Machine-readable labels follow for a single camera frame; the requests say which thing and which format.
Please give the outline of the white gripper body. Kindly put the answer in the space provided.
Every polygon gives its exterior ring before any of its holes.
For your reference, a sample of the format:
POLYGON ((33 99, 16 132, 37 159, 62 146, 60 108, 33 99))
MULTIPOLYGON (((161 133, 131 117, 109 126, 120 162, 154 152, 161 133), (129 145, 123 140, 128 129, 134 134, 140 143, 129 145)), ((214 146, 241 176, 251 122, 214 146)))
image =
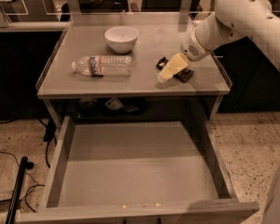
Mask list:
POLYGON ((180 50, 188 57, 191 62, 200 61, 210 54, 196 37, 196 29, 193 28, 188 32, 181 41, 180 50))

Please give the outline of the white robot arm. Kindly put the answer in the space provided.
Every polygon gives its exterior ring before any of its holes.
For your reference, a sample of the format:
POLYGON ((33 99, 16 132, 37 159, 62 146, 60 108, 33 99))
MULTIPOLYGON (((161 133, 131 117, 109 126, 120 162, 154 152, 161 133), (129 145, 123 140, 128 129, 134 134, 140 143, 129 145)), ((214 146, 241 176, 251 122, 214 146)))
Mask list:
POLYGON ((161 83, 215 49, 248 37, 280 72, 280 18, 268 0, 215 0, 214 11, 196 23, 157 76, 161 83))

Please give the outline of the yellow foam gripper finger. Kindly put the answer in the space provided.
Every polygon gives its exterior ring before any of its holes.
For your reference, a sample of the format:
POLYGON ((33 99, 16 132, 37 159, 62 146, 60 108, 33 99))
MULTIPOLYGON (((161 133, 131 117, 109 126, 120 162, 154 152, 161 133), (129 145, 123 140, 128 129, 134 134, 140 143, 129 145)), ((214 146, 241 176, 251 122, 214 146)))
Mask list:
POLYGON ((164 83, 187 68, 188 65, 188 58, 183 53, 175 54, 169 61, 162 59, 157 63, 157 67, 161 70, 157 75, 157 80, 164 83))

